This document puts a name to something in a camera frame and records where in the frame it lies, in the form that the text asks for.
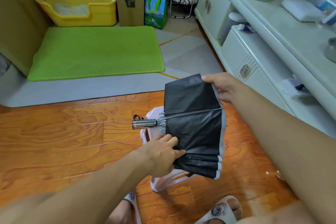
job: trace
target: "drawer handle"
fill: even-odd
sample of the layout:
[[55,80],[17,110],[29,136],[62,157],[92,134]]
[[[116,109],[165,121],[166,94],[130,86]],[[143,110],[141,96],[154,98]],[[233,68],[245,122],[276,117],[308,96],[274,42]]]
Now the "drawer handle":
[[240,75],[241,77],[245,78],[250,72],[249,65],[243,65],[243,67],[240,69]]
[[206,8],[209,4],[209,0],[205,0],[204,8]]
[[209,2],[208,8],[207,8],[207,14],[211,11],[211,2]]

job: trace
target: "yellow litter box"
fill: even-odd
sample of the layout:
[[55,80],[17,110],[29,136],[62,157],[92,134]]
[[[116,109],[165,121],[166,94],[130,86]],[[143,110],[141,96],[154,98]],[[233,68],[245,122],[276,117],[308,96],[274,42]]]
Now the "yellow litter box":
[[113,26],[116,0],[36,0],[59,27]]

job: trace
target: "slipper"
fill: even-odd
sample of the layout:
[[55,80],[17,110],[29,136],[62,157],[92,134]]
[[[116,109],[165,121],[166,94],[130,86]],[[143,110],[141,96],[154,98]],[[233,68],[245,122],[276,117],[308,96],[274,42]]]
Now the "slipper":
[[219,219],[223,221],[225,224],[234,224],[237,222],[235,215],[233,214],[233,211],[231,210],[228,200],[229,199],[235,199],[233,196],[226,196],[223,197],[220,201],[218,201],[215,206],[208,211],[202,218],[200,218],[198,221],[195,222],[195,224],[203,224],[204,222],[207,222],[212,219]]
[[129,201],[133,205],[134,210],[135,210],[135,217],[136,217],[137,224],[141,224],[141,218],[140,218],[140,213],[139,213],[139,209],[137,205],[137,199],[135,198],[135,189],[129,192],[127,196],[124,197],[124,200]]

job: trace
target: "green litter mat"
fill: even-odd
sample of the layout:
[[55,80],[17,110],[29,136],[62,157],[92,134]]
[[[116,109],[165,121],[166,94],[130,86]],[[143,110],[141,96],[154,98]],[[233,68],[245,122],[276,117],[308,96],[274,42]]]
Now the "green litter mat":
[[163,72],[153,27],[50,27],[28,80]]

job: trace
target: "person's right hand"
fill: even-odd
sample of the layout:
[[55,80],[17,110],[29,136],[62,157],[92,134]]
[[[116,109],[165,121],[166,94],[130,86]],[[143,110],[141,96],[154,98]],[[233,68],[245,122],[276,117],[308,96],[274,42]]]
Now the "person's right hand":
[[241,81],[229,73],[202,76],[202,80],[213,83],[218,89],[219,99],[226,103],[231,103],[237,88],[244,85]]
[[173,150],[178,142],[177,137],[172,135],[159,135],[137,149],[142,156],[147,158],[146,165],[149,167],[149,175],[162,177],[174,169],[174,160],[186,153],[185,150]]

